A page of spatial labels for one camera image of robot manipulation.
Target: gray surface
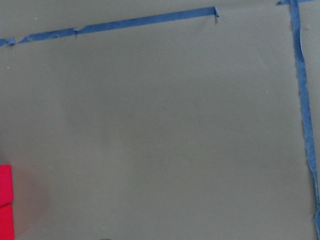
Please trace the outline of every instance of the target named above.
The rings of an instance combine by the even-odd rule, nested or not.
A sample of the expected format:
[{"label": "gray surface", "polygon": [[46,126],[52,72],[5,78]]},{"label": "gray surface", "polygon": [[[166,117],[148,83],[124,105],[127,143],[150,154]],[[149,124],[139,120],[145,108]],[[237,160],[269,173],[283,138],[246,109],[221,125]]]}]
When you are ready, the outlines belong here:
[{"label": "gray surface", "polygon": [[[4,37],[212,5],[31,2]],[[0,49],[17,240],[315,239],[288,7],[234,2]]]}]

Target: horizontal blue tape strip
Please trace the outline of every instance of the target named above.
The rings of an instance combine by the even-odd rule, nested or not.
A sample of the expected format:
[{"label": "horizontal blue tape strip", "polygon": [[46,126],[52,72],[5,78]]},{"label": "horizontal blue tape strip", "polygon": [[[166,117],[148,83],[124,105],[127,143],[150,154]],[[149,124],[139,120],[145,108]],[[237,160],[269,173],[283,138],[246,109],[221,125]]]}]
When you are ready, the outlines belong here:
[{"label": "horizontal blue tape strip", "polygon": [[[315,1],[315,0],[298,0],[298,3],[303,3],[303,2],[311,2],[311,1]],[[282,0],[282,1],[279,1],[277,3],[277,5],[281,6],[281,5],[288,5],[290,4],[290,0]]]},{"label": "horizontal blue tape strip", "polygon": [[[30,34],[24,37],[21,41],[17,43],[21,44],[21,43],[28,43],[31,41],[42,41],[42,40],[48,40],[48,39],[54,39],[54,38],[63,38],[63,37],[79,35],[79,34],[89,34],[89,33],[101,32],[101,31],[137,27],[142,25],[158,24],[158,23],[183,20],[183,19],[191,19],[191,18],[204,17],[204,16],[210,16],[210,15],[216,15],[217,18],[220,16],[219,10],[216,6],[88,25],[80,30],[73,27],[73,28],[66,28],[66,29],[61,29],[56,31],[40,32],[40,33]],[[0,46],[4,46],[4,45],[11,46],[13,44],[15,44],[13,37],[10,38],[9,40],[0,39]]]},{"label": "horizontal blue tape strip", "polygon": [[293,45],[295,52],[295,61],[297,68],[298,87],[300,92],[300,104],[301,114],[304,129],[304,144],[306,150],[307,162],[310,168],[314,201],[315,201],[315,216],[314,223],[317,232],[317,239],[320,240],[320,200],[319,200],[319,186],[318,186],[318,173],[317,173],[317,162],[316,162],[316,151],[314,142],[314,133],[312,128],[311,110],[309,91],[307,85],[307,72],[306,62],[303,55],[303,49],[301,44],[301,21],[299,13],[298,0],[289,0],[290,3],[290,15],[293,26]]}]

